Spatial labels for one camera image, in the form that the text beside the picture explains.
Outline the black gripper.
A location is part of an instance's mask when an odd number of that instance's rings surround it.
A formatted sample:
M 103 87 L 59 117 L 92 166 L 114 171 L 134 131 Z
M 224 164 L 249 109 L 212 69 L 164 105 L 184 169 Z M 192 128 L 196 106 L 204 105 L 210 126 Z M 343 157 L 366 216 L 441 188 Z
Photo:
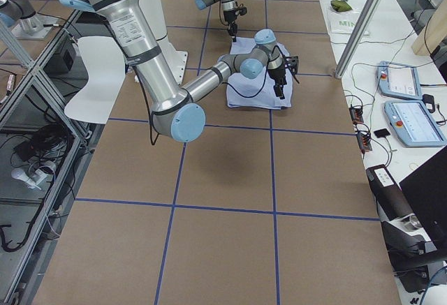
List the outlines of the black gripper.
M 284 85 L 287 84 L 286 81 L 286 68 L 284 66 L 279 66 L 276 68 L 269 68 L 268 75 L 274 80 L 274 93 L 275 96 L 281 100 L 285 99 L 284 95 Z
M 225 10 L 223 12 L 224 23 L 228 26 L 227 32 L 233 43 L 237 41 L 237 24 L 238 9 Z

